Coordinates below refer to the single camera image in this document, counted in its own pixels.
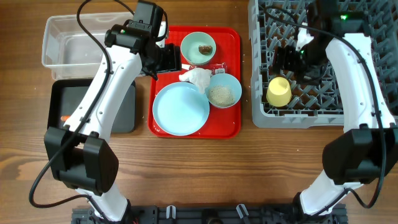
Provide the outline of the light blue bowl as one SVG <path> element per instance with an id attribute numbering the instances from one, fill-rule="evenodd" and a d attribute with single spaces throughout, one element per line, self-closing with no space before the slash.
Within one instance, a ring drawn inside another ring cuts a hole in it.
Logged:
<path id="1" fill-rule="evenodd" d="M 242 87 L 235 76 L 219 73 L 211 77 L 205 95 L 213 106 L 222 109 L 230 108 L 241 99 Z"/>

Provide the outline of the light blue plate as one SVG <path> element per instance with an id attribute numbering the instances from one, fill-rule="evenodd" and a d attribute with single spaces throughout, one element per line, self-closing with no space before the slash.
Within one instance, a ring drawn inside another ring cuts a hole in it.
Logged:
<path id="1" fill-rule="evenodd" d="M 204 126 L 210 115 L 210 104 L 195 85 L 176 82 L 158 92 L 152 115 L 159 128 L 167 134 L 188 136 Z"/>

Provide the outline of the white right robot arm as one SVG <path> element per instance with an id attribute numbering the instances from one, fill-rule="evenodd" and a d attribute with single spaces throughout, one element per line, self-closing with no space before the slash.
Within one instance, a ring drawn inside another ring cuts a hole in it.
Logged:
<path id="1" fill-rule="evenodd" d="M 298 25 L 296 48 L 278 48 L 274 68 L 316 82 L 322 65 L 334 70 L 344 113 L 344 133 L 323 150 L 323 170 L 298 195 L 303 220 L 328 215 L 346 195 L 384 179 L 397 162 L 397 124 L 386 106 L 372 59 L 371 36 L 362 12 L 308 12 Z"/>

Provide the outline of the white napkin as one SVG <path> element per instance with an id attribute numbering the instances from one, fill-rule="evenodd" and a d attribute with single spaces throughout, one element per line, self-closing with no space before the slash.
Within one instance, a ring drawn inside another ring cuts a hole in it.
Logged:
<path id="1" fill-rule="evenodd" d="M 205 93 L 206 88 L 210 85 L 210 79 L 212 72 L 209 69 L 204 68 L 194 68 L 179 75 L 179 80 L 181 82 L 190 82 L 194 84 L 201 94 Z"/>

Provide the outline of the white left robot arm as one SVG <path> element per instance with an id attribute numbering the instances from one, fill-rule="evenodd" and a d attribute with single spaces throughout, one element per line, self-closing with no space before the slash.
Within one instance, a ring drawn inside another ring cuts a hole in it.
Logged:
<path id="1" fill-rule="evenodd" d="M 156 79 L 158 73 L 180 70 L 175 46 L 164 43 L 168 32 L 166 22 L 149 25 L 131 20 L 107 31 L 105 42 L 99 44 L 101 65 L 82 101 L 62 128 L 49 127 L 45 133 L 49 161 L 30 189 L 29 203 L 33 207 L 56 207 L 85 198 L 103 223 L 133 221 L 131 203 L 115 183 L 119 161 L 109 139 L 135 78 L 149 75 Z M 47 170 L 78 195 L 54 203 L 37 203 L 34 193 Z"/>

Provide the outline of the yellow cup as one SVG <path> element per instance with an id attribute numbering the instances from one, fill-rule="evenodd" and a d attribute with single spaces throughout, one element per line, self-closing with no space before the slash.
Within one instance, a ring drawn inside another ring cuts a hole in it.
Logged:
<path id="1" fill-rule="evenodd" d="M 291 98 L 292 92 L 287 79 L 275 77 L 270 81 L 266 93 L 266 99 L 270 105 L 283 107 L 290 103 Z"/>

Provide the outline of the red snack wrapper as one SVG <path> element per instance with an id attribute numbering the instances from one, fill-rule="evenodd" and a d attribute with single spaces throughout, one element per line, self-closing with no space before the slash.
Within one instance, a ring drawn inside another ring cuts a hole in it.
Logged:
<path id="1" fill-rule="evenodd" d="M 206 65 L 191 65 L 188 68 L 188 71 L 194 71 L 198 74 L 205 74 L 205 75 L 216 75 L 219 73 L 226 73 L 227 71 L 227 64 L 226 63 L 210 63 Z"/>

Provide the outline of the white rice pile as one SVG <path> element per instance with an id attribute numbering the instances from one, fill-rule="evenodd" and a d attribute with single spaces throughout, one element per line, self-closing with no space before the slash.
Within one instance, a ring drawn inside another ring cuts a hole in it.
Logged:
<path id="1" fill-rule="evenodd" d="M 208 90 L 208 99 L 215 106 L 229 107 L 235 102 L 233 92 L 227 86 L 215 85 Z"/>

